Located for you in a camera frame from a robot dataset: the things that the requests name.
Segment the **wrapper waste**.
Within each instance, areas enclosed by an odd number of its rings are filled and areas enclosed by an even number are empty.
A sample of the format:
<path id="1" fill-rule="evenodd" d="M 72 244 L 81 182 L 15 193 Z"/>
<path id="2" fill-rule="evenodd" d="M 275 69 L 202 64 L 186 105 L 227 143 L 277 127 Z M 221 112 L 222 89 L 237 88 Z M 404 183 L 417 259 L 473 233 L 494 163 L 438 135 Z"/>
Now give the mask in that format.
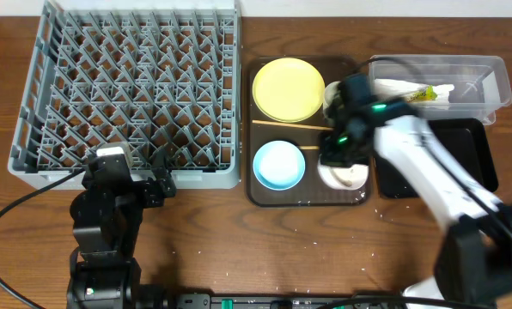
<path id="1" fill-rule="evenodd" d="M 394 79 L 375 79 L 374 91 L 381 98 L 403 97 L 408 103 L 448 104 L 454 84 L 428 85 Z"/>

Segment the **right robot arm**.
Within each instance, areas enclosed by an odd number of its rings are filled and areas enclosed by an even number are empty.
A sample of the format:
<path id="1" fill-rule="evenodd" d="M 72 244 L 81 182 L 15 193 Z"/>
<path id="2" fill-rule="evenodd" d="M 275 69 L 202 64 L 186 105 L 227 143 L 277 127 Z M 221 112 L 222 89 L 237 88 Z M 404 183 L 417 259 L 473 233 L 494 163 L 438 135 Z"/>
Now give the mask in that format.
<path id="1" fill-rule="evenodd" d="M 380 99 L 356 73 L 324 90 L 332 130 L 320 162 L 350 167 L 371 156 L 388 161 L 424 200 L 444 240 L 434 275 L 406 288 L 407 308 L 492 308 L 512 294 L 512 205 L 486 190 L 445 149 L 402 96 Z"/>

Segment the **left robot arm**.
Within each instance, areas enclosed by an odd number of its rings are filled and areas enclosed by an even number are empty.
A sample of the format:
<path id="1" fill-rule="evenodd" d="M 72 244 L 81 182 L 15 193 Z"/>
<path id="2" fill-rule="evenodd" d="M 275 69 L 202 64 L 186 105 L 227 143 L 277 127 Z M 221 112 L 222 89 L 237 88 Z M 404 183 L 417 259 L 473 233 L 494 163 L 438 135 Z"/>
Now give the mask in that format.
<path id="1" fill-rule="evenodd" d="M 131 176 L 132 154 L 124 142 L 98 148 L 84 165 L 85 190 L 70 206 L 76 249 L 70 254 L 69 308 L 169 306 L 163 286 L 142 284 L 134 258 L 145 209 L 161 207 L 176 186 L 165 151 L 150 164 L 148 178 Z"/>

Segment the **white paper cup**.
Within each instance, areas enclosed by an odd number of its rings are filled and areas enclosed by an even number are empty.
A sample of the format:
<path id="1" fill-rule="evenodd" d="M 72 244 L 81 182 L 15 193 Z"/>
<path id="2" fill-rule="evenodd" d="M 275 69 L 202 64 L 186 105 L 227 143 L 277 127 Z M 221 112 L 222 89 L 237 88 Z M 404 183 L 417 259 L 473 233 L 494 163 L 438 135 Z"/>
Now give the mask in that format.
<path id="1" fill-rule="evenodd" d="M 327 110 L 328 110 L 329 106 L 332 104 L 335 95 L 338 93 L 338 85 L 339 84 L 340 84 L 340 81 L 335 81 L 335 82 L 329 83 L 325 87 L 325 91 L 324 91 L 324 95 L 323 95 L 322 112 L 323 112 L 323 117 L 324 117 L 325 121 L 329 124 L 332 122 L 332 120 L 328 117 Z"/>

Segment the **light blue bowl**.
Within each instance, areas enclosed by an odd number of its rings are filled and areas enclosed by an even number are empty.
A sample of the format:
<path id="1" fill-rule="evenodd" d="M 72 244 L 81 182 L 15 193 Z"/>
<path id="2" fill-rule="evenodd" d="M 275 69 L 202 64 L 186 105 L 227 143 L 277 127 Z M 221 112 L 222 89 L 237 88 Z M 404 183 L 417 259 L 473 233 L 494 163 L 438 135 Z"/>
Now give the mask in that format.
<path id="1" fill-rule="evenodd" d="M 261 146 L 253 157 L 253 174 L 260 184 L 273 191 L 295 187 L 304 176 L 306 161 L 293 143 L 271 141 Z"/>

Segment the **white pink-rimmed bowl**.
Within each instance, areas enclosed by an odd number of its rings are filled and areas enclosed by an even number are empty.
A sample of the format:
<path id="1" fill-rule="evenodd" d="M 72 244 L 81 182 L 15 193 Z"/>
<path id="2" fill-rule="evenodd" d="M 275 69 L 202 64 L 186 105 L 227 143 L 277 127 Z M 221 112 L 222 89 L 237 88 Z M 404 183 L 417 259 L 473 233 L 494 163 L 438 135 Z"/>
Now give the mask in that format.
<path id="1" fill-rule="evenodd" d="M 329 167 L 319 163 L 317 171 L 325 185 L 334 190 L 358 190 L 366 184 L 369 177 L 369 167 L 362 164 Z"/>

